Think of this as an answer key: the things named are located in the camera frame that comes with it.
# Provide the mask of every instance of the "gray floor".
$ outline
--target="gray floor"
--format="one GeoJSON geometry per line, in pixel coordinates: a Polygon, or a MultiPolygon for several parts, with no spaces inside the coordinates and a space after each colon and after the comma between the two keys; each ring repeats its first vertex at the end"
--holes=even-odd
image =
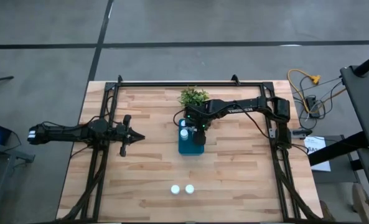
{"type": "MultiPolygon", "coordinates": [[[[107,0],[0,0],[0,44],[95,43],[107,0]]],[[[116,0],[105,42],[369,40],[369,1],[356,0],[116,0]]],[[[0,50],[0,125],[36,154],[18,168],[4,196],[0,223],[31,223],[55,216],[71,144],[30,146],[28,128],[49,120],[78,121],[93,49],[0,50]]],[[[104,49],[95,80],[285,80],[290,68],[337,78],[339,69],[369,57],[369,45],[104,49]]],[[[293,74],[294,83],[302,75],[293,74]]],[[[322,96],[336,82],[307,93],[322,96]]],[[[316,135],[360,131],[346,93],[315,128],[316,135]]],[[[358,218],[348,209],[348,184],[317,185],[338,221],[358,218]]]]}

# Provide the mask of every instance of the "white bottle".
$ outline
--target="white bottle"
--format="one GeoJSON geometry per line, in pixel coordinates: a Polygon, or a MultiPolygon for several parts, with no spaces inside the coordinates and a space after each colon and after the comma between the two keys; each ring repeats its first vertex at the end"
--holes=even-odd
{"type": "Polygon", "coordinates": [[[189,184],[189,185],[185,186],[185,192],[186,192],[187,194],[192,194],[192,193],[194,193],[194,186],[193,186],[193,185],[191,185],[191,184],[189,184]]]}
{"type": "Polygon", "coordinates": [[[174,195],[178,195],[180,193],[180,187],[178,185],[173,185],[170,188],[170,192],[172,192],[174,195]]]}
{"type": "Polygon", "coordinates": [[[182,129],[180,131],[180,137],[183,141],[187,140],[189,138],[189,132],[186,129],[182,129]]]}

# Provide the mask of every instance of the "potted plant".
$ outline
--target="potted plant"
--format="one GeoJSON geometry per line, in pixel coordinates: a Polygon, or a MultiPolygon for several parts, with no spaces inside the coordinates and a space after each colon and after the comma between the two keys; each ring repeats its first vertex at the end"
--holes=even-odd
{"type": "Polygon", "coordinates": [[[200,106],[205,100],[208,100],[208,93],[204,90],[196,90],[195,88],[188,87],[181,91],[179,102],[183,107],[187,105],[200,106]]]}

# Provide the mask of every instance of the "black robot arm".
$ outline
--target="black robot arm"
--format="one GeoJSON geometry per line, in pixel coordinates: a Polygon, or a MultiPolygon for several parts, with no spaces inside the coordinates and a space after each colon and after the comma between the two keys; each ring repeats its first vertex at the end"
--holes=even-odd
{"type": "Polygon", "coordinates": [[[204,145],[205,131],[214,119],[222,118],[228,114],[259,112],[277,123],[276,144],[280,147],[291,147],[291,132],[287,123],[291,119],[289,101],[280,97],[262,97],[246,100],[208,100],[200,106],[188,105],[184,109],[185,121],[188,126],[195,128],[194,143],[204,145]]]}
{"type": "Polygon", "coordinates": [[[119,154],[124,157],[126,145],[145,139],[142,134],[129,127],[130,119],[130,115],[125,115],[123,122],[116,123],[115,127],[109,126],[104,118],[74,127],[48,126],[47,122],[44,122],[29,129],[27,140],[34,145],[45,144],[49,141],[68,141],[84,142],[88,146],[93,146],[100,141],[120,141],[122,147],[119,154]]]}

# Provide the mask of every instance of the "wooden table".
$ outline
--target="wooden table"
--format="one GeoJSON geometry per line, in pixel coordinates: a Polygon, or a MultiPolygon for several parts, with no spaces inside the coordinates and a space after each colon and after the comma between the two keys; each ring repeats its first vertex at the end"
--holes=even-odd
{"type": "MultiPolygon", "coordinates": [[[[277,96],[291,102],[289,128],[298,128],[288,81],[273,81],[277,96]]],[[[105,82],[90,82],[80,118],[86,123],[100,113],[105,82]]],[[[131,114],[131,127],[146,139],[127,147],[110,146],[99,222],[278,222],[282,221],[269,142],[245,114],[230,114],[212,122],[205,153],[184,157],[178,152],[173,115],[180,110],[182,88],[120,88],[115,120],[131,114]],[[172,195],[177,184],[182,191],[172,195]],[[187,195],[184,187],[195,192],[187,195]]],[[[239,100],[260,95],[256,87],[205,87],[210,98],[239,100]]],[[[251,113],[266,131],[264,116],[251,113]]],[[[83,148],[75,144],[73,152],[83,148]]],[[[67,214],[83,193],[91,150],[71,159],[57,218],[67,214]]],[[[306,155],[289,150],[296,190],[322,217],[319,198],[306,155]]],[[[289,213],[292,214],[286,192],[289,213]]]]}

